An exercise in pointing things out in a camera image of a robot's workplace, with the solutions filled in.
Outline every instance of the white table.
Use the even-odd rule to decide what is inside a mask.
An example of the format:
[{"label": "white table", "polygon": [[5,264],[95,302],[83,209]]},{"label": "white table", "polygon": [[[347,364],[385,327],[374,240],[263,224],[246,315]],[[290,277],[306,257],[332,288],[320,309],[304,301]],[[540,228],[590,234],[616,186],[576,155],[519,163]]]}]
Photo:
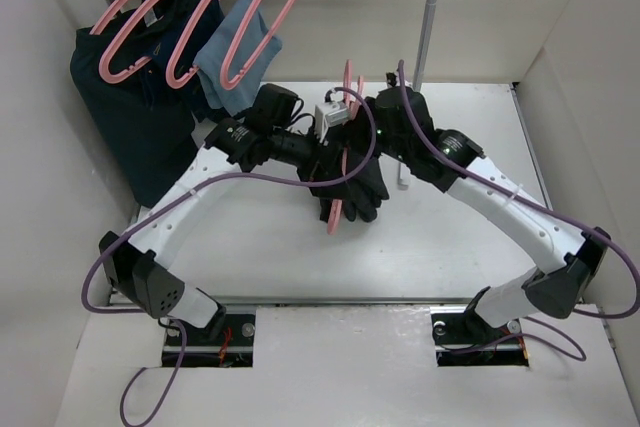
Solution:
[{"label": "white table", "polygon": [[[253,368],[182,369],[151,426],[638,425],[598,320],[553,322],[587,362],[527,342],[529,368],[436,367],[426,306],[265,308],[256,323]],[[535,324],[523,329],[560,343]],[[159,365],[162,335],[143,315],[92,315],[56,427],[121,425],[122,391],[139,367]],[[130,422],[151,412],[170,372],[138,379]]]},{"label": "white table", "polygon": [[[335,84],[281,85],[310,110]],[[365,94],[383,88],[368,83]],[[466,133],[542,199],[508,85],[430,84],[423,93],[437,127]],[[334,236],[318,221],[317,200],[307,189],[241,181],[193,231],[172,271],[213,296],[275,302],[470,298],[532,266],[467,206],[417,179],[400,190],[397,162],[383,158],[382,168],[391,200],[378,219],[343,219]],[[277,162],[257,171],[296,178],[292,167]]]}]

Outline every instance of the gray fabric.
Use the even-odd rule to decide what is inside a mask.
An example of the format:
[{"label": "gray fabric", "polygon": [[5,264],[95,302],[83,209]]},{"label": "gray fabric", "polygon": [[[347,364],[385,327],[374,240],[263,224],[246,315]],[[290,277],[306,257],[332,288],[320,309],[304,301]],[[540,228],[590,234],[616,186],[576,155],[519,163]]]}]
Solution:
[{"label": "gray fabric", "polygon": [[[209,42],[198,52],[194,64],[200,67],[198,75],[202,83],[207,102],[212,109],[224,108],[229,114],[236,115],[253,105],[258,94],[260,82],[273,58],[282,49],[282,41],[275,35],[267,42],[262,54],[253,67],[249,69],[240,83],[231,90],[225,90],[220,85],[220,70],[227,51],[231,46],[244,14],[249,10],[253,0],[238,0],[229,14],[216,29]],[[229,69],[229,79],[232,79],[244,66],[247,59],[269,32],[262,14],[256,11],[249,21],[247,30],[240,41],[238,50]]]}]

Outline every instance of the beige wall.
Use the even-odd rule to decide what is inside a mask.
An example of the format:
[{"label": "beige wall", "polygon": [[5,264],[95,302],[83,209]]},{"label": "beige wall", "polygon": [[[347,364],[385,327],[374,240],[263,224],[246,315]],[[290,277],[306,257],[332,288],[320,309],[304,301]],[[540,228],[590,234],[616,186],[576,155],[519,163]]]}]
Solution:
[{"label": "beige wall", "polygon": [[[266,16],[273,18],[284,1],[265,0]],[[439,0],[426,75],[446,81],[520,80],[567,1]],[[413,72],[424,2],[298,0],[280,31],[284,50],[267,75],[338,79],[347,58],[368,78],[382,80],[400,57]]]},{"label": "beige wall", "polygon": [[57,0],[0,9],[0,423],[46,427],[86,322],[85,273],[132,201],[68,73],[80,19]]},{"label": "beige wall", "polygon": [[[570,0],[518,88],[554,207],[606,228],[636,260],[639,35],[640,0]],[[617,312],[634,295],[623,264],[609,254],[589,300]],[[640,316],[612,321],[611,330],[640,412]]]}]

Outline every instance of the navy blue shirt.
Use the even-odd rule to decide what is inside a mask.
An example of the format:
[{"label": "navy blue shirt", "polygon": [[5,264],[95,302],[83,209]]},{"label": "navy blue shirt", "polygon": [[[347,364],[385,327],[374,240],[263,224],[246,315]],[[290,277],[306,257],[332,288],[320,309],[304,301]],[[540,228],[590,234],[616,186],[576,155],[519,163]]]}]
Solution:
[{"label": "navy blue shirt", "polygon": [[[114,56],[110,68],[112,72],[120,72],[143,55],[150,55],[153,61],[118,84],[102,80],[98,65],[107,46],[134,11],[118,16],[100,35],[91,35],[91,28],[76,33],[76,50],[70,66],[73,81],[135,199],[147,207],[160,200],[197,153],[191,138],[195,126],[192,112],[199,119],[214,116],[197,76],[178,91],[165,81],[166,63],[199,1],[161,0],[156,5],[158,20],[149,27],[140,22]],[[222,12],[215,0],[190,37],[179,69],[191,66],[221,20]]]}]

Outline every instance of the bolt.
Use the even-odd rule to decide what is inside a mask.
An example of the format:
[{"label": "bolt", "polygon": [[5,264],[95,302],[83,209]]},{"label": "bolt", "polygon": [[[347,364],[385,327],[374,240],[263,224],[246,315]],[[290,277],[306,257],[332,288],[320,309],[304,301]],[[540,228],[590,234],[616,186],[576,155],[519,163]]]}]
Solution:
[{"label": "bolt", "polygon": [[512,334],[519,334],[520,332],[522,332],[522,329],[520,328],[520,322],[518,322],[517,320],[510,320],[509,322],[507,322],[507,330]]},{"label": "bolt", "polygon": [[242,335],[245,337],[253,337],[256,333],[256,326],[251,323],[246,323],[242,326]]},{"label": "bolt", "polygon": [[438,337],[442,337],[447,333],[447,324],[445,324],[442,320],[437,320],[433,323],[433,332]]}]

